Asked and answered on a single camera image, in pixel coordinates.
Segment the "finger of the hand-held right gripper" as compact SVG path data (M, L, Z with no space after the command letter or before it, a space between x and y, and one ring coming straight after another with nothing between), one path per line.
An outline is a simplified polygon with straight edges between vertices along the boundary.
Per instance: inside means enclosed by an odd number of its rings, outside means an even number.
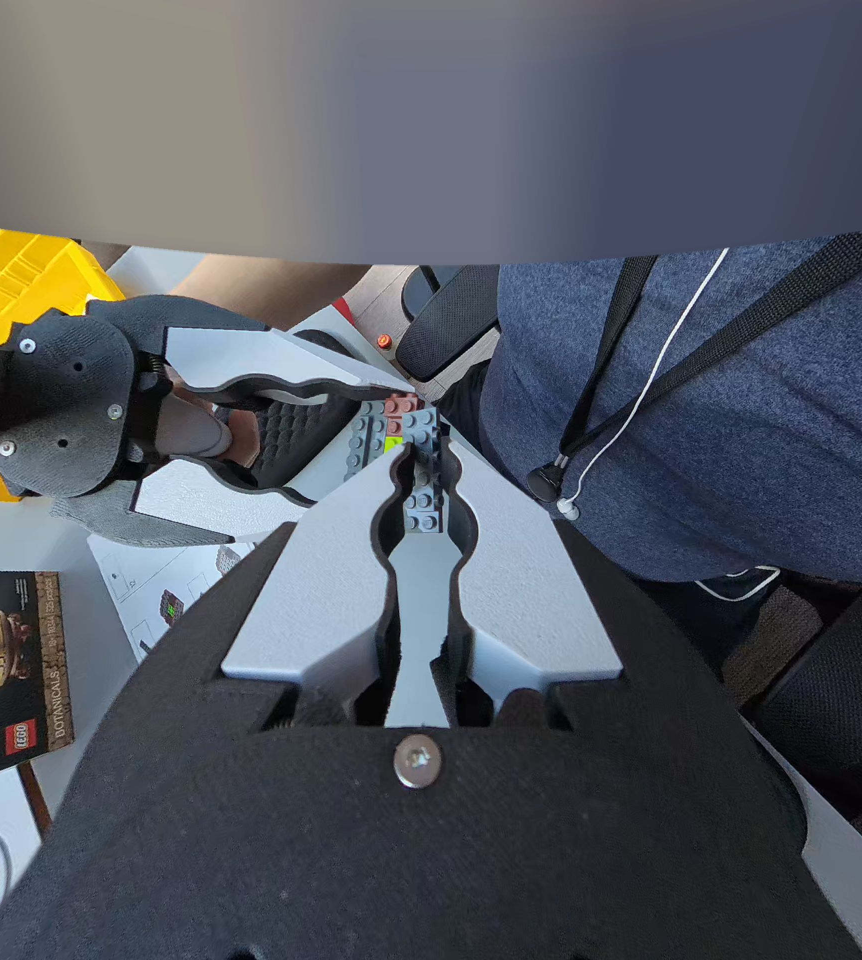
M412 391L393 373L280 331L170 327L164 358L190 393L217 405L381 401Z
M140 480L132 503L138 516L189 527L207 544L255 544L312 507L288 487L247 486L227 464L185 457Z

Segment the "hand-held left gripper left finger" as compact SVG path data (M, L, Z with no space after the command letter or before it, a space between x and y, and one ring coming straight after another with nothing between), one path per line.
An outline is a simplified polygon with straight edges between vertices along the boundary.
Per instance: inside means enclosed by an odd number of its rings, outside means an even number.
M413 446L379 456L296 524L221 667L235 679L393 689L400 617L390 556L405 537Z

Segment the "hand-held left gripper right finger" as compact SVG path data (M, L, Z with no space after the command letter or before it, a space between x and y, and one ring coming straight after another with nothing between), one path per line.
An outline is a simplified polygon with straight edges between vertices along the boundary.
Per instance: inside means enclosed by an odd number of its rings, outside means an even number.
M549 514L462 442L441 456L459 551L446 636L457 682L499 709L517 690L618 678L621 660Z

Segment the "multicoloured brick assembly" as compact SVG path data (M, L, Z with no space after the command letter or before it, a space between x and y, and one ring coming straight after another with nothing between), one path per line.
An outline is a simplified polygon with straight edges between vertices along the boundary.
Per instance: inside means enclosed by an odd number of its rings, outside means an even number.
M424 400L416 393L397 392L383 400L364 401L351 422L343 480L349 481L379 456L403 443L405 426L416 424L415 416L424 406Z

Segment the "person's right hand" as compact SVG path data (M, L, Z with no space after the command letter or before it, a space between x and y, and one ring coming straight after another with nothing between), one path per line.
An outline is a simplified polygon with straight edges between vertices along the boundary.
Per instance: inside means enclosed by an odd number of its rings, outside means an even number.
M250 471L261 452L261 431L256 414L219 407L216 416L225 422L231 435L227 449L216 459Z

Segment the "instruction booklet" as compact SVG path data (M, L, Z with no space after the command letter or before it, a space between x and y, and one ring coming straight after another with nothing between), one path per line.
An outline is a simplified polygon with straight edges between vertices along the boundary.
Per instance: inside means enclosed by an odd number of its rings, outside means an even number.
M88 537L88 546L138 663L201 596L254 549L250 542L143 548L96 534Z

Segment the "yellow plastic bin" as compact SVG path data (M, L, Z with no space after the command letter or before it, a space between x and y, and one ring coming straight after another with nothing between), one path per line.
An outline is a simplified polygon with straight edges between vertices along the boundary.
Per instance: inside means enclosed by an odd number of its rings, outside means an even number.
M15 497L86 496L125 461L140 354L98 314L123 300L76 241L0 230L0 476Z

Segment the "black mesh chair part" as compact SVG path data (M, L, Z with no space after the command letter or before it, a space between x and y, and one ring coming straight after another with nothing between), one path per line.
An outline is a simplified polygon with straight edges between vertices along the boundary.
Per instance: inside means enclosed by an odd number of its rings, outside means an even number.
M418 266L401 292L409 321L396 361L418 382L436 378L498 323L499 265Z

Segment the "black office chair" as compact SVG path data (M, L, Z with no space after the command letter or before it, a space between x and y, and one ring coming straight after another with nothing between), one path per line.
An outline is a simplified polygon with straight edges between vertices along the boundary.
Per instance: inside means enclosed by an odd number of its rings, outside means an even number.
M753 720L801 773L836 778L862 767L862 592L776 682Z

